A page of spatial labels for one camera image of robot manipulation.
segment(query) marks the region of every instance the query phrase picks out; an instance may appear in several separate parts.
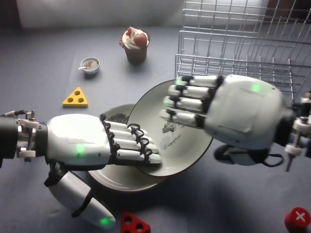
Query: plate rim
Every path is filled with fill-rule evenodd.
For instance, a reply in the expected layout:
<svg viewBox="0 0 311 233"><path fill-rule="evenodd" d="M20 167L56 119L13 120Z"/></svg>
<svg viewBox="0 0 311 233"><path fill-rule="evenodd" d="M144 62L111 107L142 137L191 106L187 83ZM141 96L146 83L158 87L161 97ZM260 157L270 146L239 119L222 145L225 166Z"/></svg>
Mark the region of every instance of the plate rim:
<svg viewBox="0 0 311 233"><path fill-rule="evenodd" d="M129 106L129 105L132 105L132 106L133 106L133 108L132 108L132 110L131 110L131 113L132 113L134 107L136 106L136 104L134 104L134 103L122 104L122 105L119 105L119 106L117 106L117 107L110 108L110 109L104 111L103 113L105 114L105 113L107 113L107 112L109 112L109 111L111 111L111 110L114 110L114 109L116 109L116 108L123 107L123 106ZM140 171L136 166L133 166L133 167L134 167L135 169L137 169L139 172L141 172L143 175L147 175L146 173ZM141 190L134 190L134 191L132 191L132 190L119 190L119 189L115 189L115 188L112 188L112 187L110 187L110 186L107 186L107 185L104 185L103 183L101 183L99 177L97 177L97 176L99 175L99 170L92 170L92 171L87 171L87 172L88 172L88 174L89 174L97 183L99 183L100 185L102 185L102 186L104 186L104 187L106 187L106 188L108 188L108 189L110 189L110 190L117 191L117 192L121 192L121 193L137 193L137 192L143 192L143 191L149 190L149 189L151 189L151 188L154 188L155 186L158 186L160 183L162 183L162 182L164 182L164 181L166 180L166 177L159 177L159 178L163 178L163 179L161 179L158 183L155 183L155 184L153 184L152 186L149 186L149 187L144 188L144 189L141 189Z"/></svg>
<svg viewBox="0 0 311 233"><path fill-rule="evenodd" d="M168 83L168 82L172 82L172 81L176 81L176 79L171 79L171 80L167 80L167 81L161 82L161 83L155 85L154 87L152 87L152 88L151 88L150 90L148 90L145 94L143 94L143 96L139 98L139 100L137 101L137 103L136 103L135 106L133 107L133 109L132 109L132 111L131 111L131 113L130 113L129 119L131 118L131 114L132 114L133 110L135 109L136 105L139 103L139 101L140 101L145 95L147 95L151 90L153 90L153 89L156 88L157 86L160 86L160 85L162 85L162 84L164 84L164 83ZM169 177L169 176L178 175L179 173L188 170L190 167L192 167L193 165L195 165L195 164L202 158L202 156L206 153L206 151L209 149L211 143L213 142L213 139L214 139L214 138L213 138L212 136L210 136L210 137L211 137L211 140L210 140L210 142L209 142L207 148L205 149L205 151L199 156L199 158L198 158L196 161L194 161L194 163L192 163L189 167L185 168L185 169L182 170L182 171L179 171L179 172L174 173L174 174L172 174L172 175L155 176L155 175L151 175L151 174L149 174L149 173L147 173L147 172L145 172L145 171L140 170L139 167L137 167L137 166L135 166L135 167L136 167L136 169L138 169L138 170L141 171L142 173L144 173L144 174L146 174L146 175L148 175L148 176L152 176L152 177L163 177L163 178L166 177L166 178L167 178L167 177Z"/></svg>

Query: gray tablecloth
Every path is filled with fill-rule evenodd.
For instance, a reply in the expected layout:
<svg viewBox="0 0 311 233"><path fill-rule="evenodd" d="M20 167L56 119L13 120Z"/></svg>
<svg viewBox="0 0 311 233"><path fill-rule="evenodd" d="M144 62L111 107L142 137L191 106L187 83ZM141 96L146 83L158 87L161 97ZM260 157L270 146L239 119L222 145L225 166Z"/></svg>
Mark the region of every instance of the gray tablecloth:
<svg viewBox="0 0 311 233"><path fill-rule="evenodd" d="M98 116L136 103L156 84L174 79L178 29L147 30L151 44L139 68L128 64L118 45L125 28L0 32L0 113L33 109L37 120L48 121L67 113ZM92 79L77 69L88 56L101 62L100 73ZM63 109L62 101L78 86L89 107ZM123 210L149 223L152 233L282 233L287 232L284 217L290 210L301 206L311 211L311 159L297 158L289 173L285 165L226 165L213 158L219 145L214 140L191 169L142 193L108 190L87 173L79 174L117 217L111 233L120 232ZM283 153L283 148L275 146L272 152ZM3 161L0 232L104 232L70 217L43 185L48 172L43 158Z"/></svg>

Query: white plate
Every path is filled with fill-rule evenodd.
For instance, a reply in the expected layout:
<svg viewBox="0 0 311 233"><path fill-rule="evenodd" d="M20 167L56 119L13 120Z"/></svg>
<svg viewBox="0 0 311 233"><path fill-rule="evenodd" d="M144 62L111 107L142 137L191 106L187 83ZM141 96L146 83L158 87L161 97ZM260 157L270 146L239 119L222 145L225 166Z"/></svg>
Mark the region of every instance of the white plate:
<svg viewBox="0 0 311 233"><path fill-rule="evenodd" d="M127 124L134 104L121 105L105 112L106 120ZM107 165L102 170L89 171L89 174L102 185L123 192L137 192L157 185L162 177L152 177L134 166Z"/></svg>
<svg viewBox="0 0 311 233"><path fill-rule="evenodd" d="M152 176L170 176L181 172L207 151L212 137L205 131L168 123L159 116L166 107L163 99L175 80L161 83L148 91L135 105L128 123L136 123L148 132L159 148L162 163L159 166L137 167Z"/></svg>

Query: yellow triangle block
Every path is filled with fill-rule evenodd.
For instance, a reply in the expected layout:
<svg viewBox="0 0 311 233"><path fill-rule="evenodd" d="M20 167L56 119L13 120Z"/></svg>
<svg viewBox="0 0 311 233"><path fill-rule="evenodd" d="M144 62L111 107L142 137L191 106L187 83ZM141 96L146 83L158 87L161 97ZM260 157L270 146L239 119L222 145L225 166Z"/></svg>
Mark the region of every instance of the yellow triangle block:
<svg viewBox="0 0 311 233"><path fill-rule="evenodd" d="M77 87L64 101L64 107L79 107L86 108L88 107L87 100L82 93L81 88Z"/></svg>

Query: metal wire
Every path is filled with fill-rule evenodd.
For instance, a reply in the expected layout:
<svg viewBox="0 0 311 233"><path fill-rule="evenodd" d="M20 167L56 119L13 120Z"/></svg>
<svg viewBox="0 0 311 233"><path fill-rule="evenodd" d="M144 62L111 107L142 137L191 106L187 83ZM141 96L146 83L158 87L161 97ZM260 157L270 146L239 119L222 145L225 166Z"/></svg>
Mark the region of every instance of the metal wire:
<svg viewBox="0 0 311 233"><path fill-rule="evenodd" d="M296 10L296 0L289 9L280 9L281 0L275 8L267 7L267 0L219 1L185 1L176 78L246 75L273 84L294 100L311 74L311 9ZM297 12L306 18L294 18Z"/></svg>

